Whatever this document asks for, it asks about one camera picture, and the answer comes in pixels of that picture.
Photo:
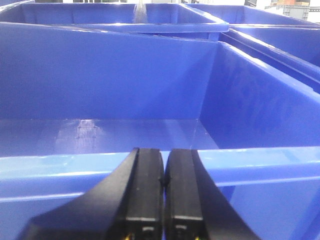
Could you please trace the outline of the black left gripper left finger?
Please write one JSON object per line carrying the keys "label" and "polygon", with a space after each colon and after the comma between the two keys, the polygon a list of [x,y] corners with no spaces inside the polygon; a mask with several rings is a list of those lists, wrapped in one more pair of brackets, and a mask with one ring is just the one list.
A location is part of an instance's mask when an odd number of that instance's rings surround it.
{"label": "black left gripper left finger", "polygon": [[162,155],[134,148],[106,178],[79,197],[32,217],[21,240],[160,240]]}

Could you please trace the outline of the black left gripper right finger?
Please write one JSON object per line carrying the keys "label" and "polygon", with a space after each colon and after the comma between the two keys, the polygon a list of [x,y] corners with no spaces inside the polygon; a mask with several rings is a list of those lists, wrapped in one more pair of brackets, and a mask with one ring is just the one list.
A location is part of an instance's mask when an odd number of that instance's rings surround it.
{"label": "black left gripper right finger", "polygon": [[258,240],[205,169],[195,149],[173,149],[165,168],[167,240]]}

